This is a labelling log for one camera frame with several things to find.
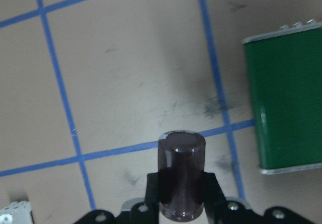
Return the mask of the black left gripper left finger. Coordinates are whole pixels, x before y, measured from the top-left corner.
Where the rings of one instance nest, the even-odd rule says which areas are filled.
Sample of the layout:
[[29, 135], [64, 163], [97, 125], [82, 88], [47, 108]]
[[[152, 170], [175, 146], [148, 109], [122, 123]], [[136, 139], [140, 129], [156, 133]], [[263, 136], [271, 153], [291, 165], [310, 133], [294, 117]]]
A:
[[147, 211], [144, 212], [143, 223], [159, 223], [158, 173], [147, 174], [144, 203]]

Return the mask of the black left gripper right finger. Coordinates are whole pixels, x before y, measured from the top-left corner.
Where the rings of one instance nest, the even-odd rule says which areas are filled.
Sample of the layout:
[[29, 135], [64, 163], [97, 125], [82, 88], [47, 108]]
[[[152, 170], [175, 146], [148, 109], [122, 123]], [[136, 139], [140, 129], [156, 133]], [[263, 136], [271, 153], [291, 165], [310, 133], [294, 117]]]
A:
[[203, 173], [203, 205], [208, 223], [225, 223], [227, 200], [214, 173]]

